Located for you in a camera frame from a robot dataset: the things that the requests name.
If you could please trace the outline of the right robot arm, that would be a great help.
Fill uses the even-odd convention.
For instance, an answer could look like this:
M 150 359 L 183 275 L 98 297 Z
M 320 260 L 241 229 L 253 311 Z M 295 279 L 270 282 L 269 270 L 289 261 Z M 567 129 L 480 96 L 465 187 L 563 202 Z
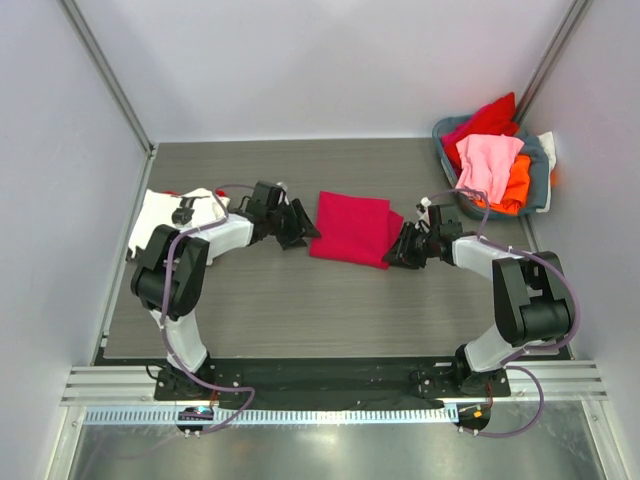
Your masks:
M 450 205 L 423 200 L 419 218 L 403 224 L 384 256 L 393 267 L 419 270 L 428 260 L 479 274 L 492 284 L 494 323 L 477 339 L 459 346 L 449 368 L 414 372 L 420 395 L 489 396 L 507 394 L 505 366 L 527 351 L 567 338 L 577 322 L 573 295 L 558 257 L 498 246 L 464 230 Z

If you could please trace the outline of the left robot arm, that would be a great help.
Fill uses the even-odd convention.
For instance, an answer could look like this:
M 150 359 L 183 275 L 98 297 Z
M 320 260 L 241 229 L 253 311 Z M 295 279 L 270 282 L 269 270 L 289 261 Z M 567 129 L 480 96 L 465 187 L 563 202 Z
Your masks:
M 196 318 L 213 261 L 267 237 L 284 250 L 320 238 L 301 201 L 281 183 L 259 181 L 237 207 L 223 190 L 153 192 L 134 228 L 136 270 L 130 288 L 154 318 L 166 348 L 156 375 L 161 397 L 198 400 L 214 388 L 211 356 Z

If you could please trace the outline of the crimson t shirt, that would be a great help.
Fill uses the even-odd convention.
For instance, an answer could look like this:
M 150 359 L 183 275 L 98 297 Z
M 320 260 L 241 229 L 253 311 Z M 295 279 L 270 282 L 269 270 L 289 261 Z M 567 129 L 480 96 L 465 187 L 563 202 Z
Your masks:
M 321 191 L 316 227 L 321 237 L 313 239 L 311 257 L 387 270 L 383 257 L 398 238 L 404 217 L 391 208 L 388 199 L 354 197 Z

